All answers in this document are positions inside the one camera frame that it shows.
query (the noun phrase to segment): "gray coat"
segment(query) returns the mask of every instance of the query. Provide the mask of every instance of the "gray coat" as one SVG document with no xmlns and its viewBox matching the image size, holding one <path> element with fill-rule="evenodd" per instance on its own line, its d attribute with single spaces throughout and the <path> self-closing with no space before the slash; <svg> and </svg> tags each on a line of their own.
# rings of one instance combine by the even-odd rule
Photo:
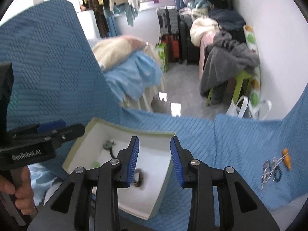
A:
<svg viewBox="0 0 308 231">
<path fill-rule="evenodd" d="M 211 88 L 228 81 L 243 69 L 253 74 L 254 68 L 260 65 L 256 53 L 248 49 L 244 43 L 231 40 L 231 34 L 218 32 L 204 51 L 209 54 L 203 69 L 200 82 L 200 94 L 205 95 Z"/>
</svg>

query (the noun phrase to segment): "blue quilted fabric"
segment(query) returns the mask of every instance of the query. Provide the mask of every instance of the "blue quilted fabric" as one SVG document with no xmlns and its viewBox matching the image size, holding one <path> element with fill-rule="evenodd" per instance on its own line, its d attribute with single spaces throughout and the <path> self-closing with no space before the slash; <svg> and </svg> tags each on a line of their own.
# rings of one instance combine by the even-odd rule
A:
<svg viewBox="0 0 308 231">
<path fill-rule="evenodd" d="M 0 27 L 0 61 L 11 61 L 15 83 L 8 108 L 8 127 L 63 119 L 87 124 L 99 117 L 115 124 L 149 131 L 174 131 L 183 148 L 212 167 L 227 165 L 247 180 L 268 208 L 276 208 L 308 192 L 308 88 L 282 121 L 258 122 L 218 116 L 214 122 L 174 118 L 121 108 L 84 36 L 73 5 L 51 0 L 20 13 Z M 73 142 L 44 163 L 56 175 Z M 262 165 L 290 148 L 293 167 L 282 180 L 260 192 Z M 158 215 L 148 221 L 123 213 L 156 230 L 187 230 L 191 190 L 171 175 Z"/>
</svg>

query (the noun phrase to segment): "white plastic bag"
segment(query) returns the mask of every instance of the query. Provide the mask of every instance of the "white plastic bag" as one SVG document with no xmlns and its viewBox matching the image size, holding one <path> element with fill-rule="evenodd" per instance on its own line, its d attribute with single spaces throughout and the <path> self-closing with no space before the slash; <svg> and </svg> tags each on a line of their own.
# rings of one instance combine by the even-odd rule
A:
<svg viewBox="0 0 308 231">
<path fill-rule="evenodd" d="M 239 102 L 243 100 L 242 107 L 240 108 L 238 106 Z M 238 100 L 237 104 L 235 105 L 233 99 L 231 100 L 230 107 L 226 113 L 226 115 L 229 116 L 237 116 L 238 118 L 243 118 L 243 115 L 248 107 L 248 97 L 247 96 L 241 96 L 241 98 Z"/>
<path fill-rule="evenodd" d="M 251 102 L 249 101 L 249 103 L 248 103 L 248 108 L 249 108 L 248 116 L 249 116 L 249 118 L 258 119 L 259 110 L 260 110 L 261 107 L 263 107 L 265 105 L 267 105 L 267 107 L 268 107 L 268 112 L 262 119 L 260 119 L 261 121 L 263 121 L 268 116 L 269 112 L 272 110 L 272 102 L 269 101 L 269 100 L 263 100 L 256 107 L 253 107 Z"/>
</svg>

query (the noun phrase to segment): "green dot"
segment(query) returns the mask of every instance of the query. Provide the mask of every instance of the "green dot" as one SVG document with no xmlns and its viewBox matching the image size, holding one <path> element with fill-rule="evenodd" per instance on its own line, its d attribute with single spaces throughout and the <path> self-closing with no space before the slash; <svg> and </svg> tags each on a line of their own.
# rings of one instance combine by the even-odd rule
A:
<svg viewBox="0 0 308 231">
<path fill-rule="evenodd" d="M 257 93 L 252 93 L 250 97 L 251 105 L 256 107 L 259 104 L 259 96 Z"/>
<path fill-rule="evenodd" d="M 256 44 L 256 40 L 255 40 L 255 38 L 254 38 L 254 36 L 252 34 L 249 34 L 247 36 L 247 41 L 252 43 L 252 44 Z"/>
</svg>

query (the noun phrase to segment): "light blue blanket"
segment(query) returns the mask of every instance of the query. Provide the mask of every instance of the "light blue blanket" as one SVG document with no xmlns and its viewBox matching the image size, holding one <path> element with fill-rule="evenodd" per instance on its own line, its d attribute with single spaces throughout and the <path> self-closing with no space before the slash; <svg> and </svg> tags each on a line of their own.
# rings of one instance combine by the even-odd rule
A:
<svg viewBox="0 0 308 231">
<path fill-rule="evenodd" d="M 308 86 L 281 121 L 259 122 L 219 115 L 212 122 L 121 108 L 84 36 L 73 5 L 51 0 L 20 13 L 0 27 L 0 61 L 12 61 L 15 82 L 8 127 L 63 119 L 87 124 L 92 117 L 147 131 L 174 131 L 183 148 L 209 166 L 233 166 L 270 209 L 308 192 Z M 57 176 L 73 142 L 44 163 Z M 292 169 L 260 191 L 263 163 L 288 147 Z M 156 230 L 187 230 L 191 191 L 172 174 L 157 216 L 131 220 Z"/>
<path fill-rule="evenodd" d="M 120 102 L 125 95 L 137 102 L 146 87 L 160 85 L 162 72 L 151 57 L 137 51 L 120 65 L 104 71 L 104 76 Z"/>
</svg>

